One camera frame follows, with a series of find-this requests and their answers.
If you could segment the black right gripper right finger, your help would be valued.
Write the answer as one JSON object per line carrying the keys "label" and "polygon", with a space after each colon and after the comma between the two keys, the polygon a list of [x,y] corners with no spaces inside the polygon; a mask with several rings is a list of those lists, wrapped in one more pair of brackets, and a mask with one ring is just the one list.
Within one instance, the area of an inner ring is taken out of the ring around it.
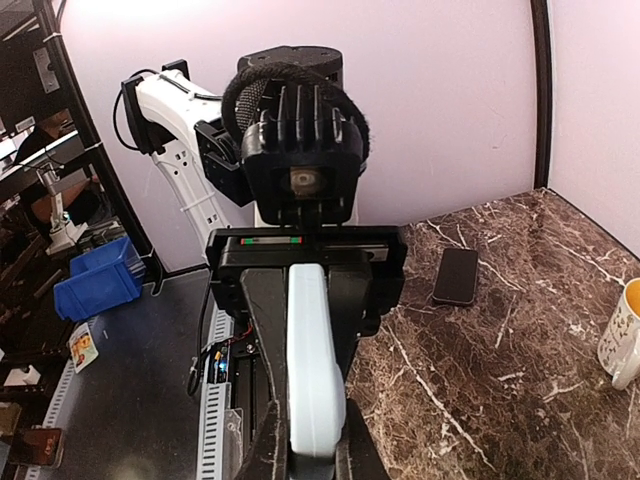
{"label": "black right gripper right finger", "polygon": [[346,422],[335,457],[337,480],[389,480],[357,403],[348,399]]}

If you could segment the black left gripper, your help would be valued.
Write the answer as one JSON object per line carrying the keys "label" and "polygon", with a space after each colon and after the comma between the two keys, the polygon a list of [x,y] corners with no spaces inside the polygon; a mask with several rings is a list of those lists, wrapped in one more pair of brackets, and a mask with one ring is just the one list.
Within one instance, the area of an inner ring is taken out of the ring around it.
{"label": "black left gripper", "polygon": [[273,398],[287,401],[286,319],[331,330],[343,386],[359,336],[375,335],[404,286],[406,242],[396,226],[231,228],[210,234],[205,254],[218,307],[252,318]]}

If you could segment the light blue phone case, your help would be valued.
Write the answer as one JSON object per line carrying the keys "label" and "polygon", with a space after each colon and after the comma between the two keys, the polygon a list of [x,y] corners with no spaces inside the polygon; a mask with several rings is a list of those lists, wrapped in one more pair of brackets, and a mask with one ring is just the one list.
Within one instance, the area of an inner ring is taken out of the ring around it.
{"label": "light blue phone case", "polygon": [[346,420],[346,395],[335,357],[327,284],[318,264],[289,269],[286,334],[289,477],[331,479]]}

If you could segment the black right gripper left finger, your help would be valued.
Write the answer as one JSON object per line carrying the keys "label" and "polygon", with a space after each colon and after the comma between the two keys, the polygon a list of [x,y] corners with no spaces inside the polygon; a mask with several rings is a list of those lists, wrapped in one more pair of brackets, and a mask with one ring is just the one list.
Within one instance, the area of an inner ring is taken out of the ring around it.
{"label": "black right gripper left finger", "polygon": [[268,404],[266,415],[239,470],[239,480],[286,480],[289,429],[287,409],[279,400]]}

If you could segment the black smartphone bottom stack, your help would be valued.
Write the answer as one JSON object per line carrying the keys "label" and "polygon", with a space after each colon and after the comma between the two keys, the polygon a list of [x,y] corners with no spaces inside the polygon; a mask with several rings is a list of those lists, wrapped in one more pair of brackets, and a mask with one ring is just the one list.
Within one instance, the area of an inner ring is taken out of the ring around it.
{"label": "black smartphone bottom stack", "polygon": [[435,304],[466,307],[475,300],[479,254],[472,249],[443,250],[432,300]]}

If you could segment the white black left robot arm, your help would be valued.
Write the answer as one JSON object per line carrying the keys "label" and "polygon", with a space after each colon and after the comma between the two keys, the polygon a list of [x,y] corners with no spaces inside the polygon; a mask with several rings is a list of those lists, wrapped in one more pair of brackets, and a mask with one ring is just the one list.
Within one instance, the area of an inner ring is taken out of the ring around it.
{"label": "white black left robot arm", "polygon": [[343,89],[343,56],[279,46],[241,57],[221,95],[195,85],[184,60],[126,79],[114,104],[128,148],[162,167],[211,269],[210,298],[247,320],[250,268],[317,263],[329,277],[333,345],[348,372],[404,285],[396,227],[359,227],[356,191],[369,126]]}

